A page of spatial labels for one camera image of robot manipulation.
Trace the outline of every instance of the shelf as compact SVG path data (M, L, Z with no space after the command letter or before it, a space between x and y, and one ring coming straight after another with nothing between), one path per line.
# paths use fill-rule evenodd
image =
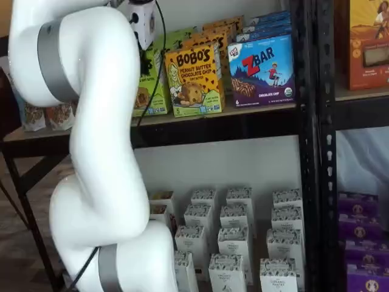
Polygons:
M336 130L389 126L389 87L350 91L345 80L336 78Z

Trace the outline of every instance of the yellow snack box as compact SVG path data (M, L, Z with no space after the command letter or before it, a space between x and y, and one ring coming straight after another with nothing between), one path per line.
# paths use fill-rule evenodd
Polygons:
M176 117L220 113L225 105L217 42L165 54Z

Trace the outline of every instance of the cookie image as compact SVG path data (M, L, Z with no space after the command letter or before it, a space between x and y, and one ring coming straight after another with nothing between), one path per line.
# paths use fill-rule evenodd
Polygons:
M202 103L202 86L196 82L188 82L182 85L182 92L178 94L181 105L194 105Z
M148 93L147 88L139 87L138 93L136 95L135 107L141 108L143 106L147 106L147 103L149 101L149 97L150 97L150 95Z
M360 45L360 39L353 40L353 48L358 49Z
M353 57L355 59L359 58L360 57L360 49L355 49L353 50Z

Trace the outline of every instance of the white wall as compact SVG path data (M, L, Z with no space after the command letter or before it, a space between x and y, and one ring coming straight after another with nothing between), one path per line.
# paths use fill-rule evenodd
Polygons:
M270 220L274 190L301 188L296 136L143 148L135 151L146 188L173 190L181 212L196 187L251 186L257 220Z

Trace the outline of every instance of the child image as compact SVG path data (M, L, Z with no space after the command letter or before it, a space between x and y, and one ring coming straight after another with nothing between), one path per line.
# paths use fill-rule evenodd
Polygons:
M273 80L273 86L278 85L278 81L280 79L278 75L282 75L282 73L277 72L277 67L278 67L277 63L273 62L272 68L266 71L266 73L269 73L269 79Z

